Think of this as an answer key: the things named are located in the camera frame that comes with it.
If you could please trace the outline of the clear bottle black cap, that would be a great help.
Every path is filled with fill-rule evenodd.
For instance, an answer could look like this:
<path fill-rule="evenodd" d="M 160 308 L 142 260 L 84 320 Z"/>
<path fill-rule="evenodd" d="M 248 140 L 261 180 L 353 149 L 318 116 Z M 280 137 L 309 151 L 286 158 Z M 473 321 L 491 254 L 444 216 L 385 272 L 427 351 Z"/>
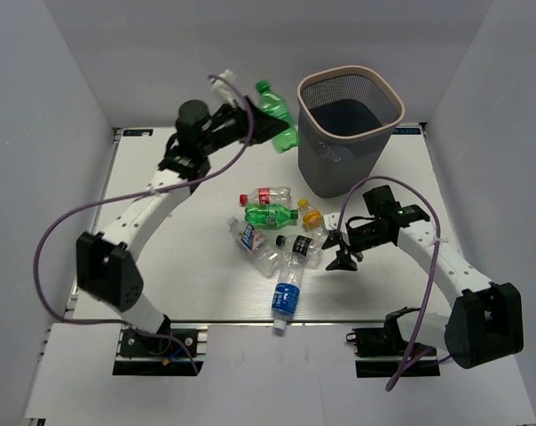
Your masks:
<path fill-rule="evenodd" d="M 305 235 L 278 235 L 276 246 L 292 255 L 298 255 L 311 269 L 318 267 L 322 257 L 323 240 Z"/>

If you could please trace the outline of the clear bottle yellow label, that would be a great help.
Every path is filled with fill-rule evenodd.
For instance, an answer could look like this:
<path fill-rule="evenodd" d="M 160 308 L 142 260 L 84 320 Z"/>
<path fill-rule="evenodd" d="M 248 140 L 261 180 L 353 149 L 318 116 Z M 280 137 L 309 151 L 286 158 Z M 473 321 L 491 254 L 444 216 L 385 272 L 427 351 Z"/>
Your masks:
<path fill-rule="evenodd" d="M 323 249 L 328 249 L 330 245 L 327 240 L 329 238 L 330 231 L 327 229 L 324 216 L 320 213 L 318 209 L 314 208 L 305 198 L 300 199 L 297 202 L 297 207 L 304 230 Z"/>

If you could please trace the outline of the clear bottle blue white label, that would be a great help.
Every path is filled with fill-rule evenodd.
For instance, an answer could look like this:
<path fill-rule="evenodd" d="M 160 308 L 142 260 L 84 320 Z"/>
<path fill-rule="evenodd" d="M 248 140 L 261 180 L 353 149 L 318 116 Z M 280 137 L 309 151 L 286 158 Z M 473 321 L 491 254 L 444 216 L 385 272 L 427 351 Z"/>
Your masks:
<path fill-rule="evenodd" d="M 236 244 L 248 254 L 256 268 L 264 276 L 272 277 L 282 264 L 280 250 L 250 222 L 230 217 L 227 224 Z"/>

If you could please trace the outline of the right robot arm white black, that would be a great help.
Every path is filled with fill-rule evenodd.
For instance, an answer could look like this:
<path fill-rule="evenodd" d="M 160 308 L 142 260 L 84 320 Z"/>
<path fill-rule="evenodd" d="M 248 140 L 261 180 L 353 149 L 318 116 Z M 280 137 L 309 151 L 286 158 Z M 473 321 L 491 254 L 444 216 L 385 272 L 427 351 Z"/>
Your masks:
<path fill-rule="evenodd" d="M 422 316 L 418 334 L 399 322 L 384 332 L 386 346 L 403 354 L 416 342 L 447 351 L 460 367 L 469 369 L 521 352 L 524 327 L 521 295 L 507 282 L 498 284 L 479 272 L 455 249 L 436 236 L 430 216 L 418 205 L 402 206 L 389 186 L 363 195 L 371 215 L 368 223 L 329 230 L 323 247 L 337 247 L 329 271 L 357 270 L 362 253 L 393 244 L 409 255 L 434 282 L 449 304 L 449 316 Z"/>

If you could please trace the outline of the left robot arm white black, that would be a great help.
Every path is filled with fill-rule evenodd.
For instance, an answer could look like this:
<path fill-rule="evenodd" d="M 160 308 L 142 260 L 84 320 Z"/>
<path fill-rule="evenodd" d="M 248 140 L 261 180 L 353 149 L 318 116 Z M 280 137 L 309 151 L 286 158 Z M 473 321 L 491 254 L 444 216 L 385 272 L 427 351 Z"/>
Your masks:
<path fill-rule="evenodd" d="M 186 101 L 146 191 L 101 231 L 78 237 L 78 288 L 114 310 L 122 324 L 134 327 L 151 353 L 164 353 L 171 344 L 170 320 L 144 294 L 136 265 L 140 253 L 169 214 L 209 176 L 210 155 L 235 142 L 263 144 L 288 127 L 250 99 L 243 106 L 224 103 L 214 114 L 201 100 Z"/>

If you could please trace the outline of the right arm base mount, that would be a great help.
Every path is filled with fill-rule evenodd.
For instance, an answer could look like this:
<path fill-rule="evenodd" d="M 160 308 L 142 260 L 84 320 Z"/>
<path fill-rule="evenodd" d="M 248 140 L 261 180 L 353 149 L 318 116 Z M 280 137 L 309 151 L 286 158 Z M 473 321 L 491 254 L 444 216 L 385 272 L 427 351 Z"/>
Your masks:
<path fill-rule="evenodd" d="M 405 342 L 391 343 L 382 327 L 353 328 L 346 334 L 345 341 L 354 347 L 356 376 L 359 379 L 390 378 L 396 373 L 406 349 Z M 437 351 L 431 350 L 402 376 L 440 376 Z"/>

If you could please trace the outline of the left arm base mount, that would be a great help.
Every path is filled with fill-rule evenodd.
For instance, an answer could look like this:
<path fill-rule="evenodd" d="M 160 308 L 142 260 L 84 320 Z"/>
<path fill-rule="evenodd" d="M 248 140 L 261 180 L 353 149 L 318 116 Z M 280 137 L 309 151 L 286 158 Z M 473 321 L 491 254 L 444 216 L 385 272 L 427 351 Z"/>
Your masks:
<path fill-rule="evenodd" d="M 202 324 L 173 323 L 168 339 L 144 337 L 131 328 L 123 327 L 116 346 L 114 376 L 179 377 L 197 376 L 205 360 L 208 327 Z"/>

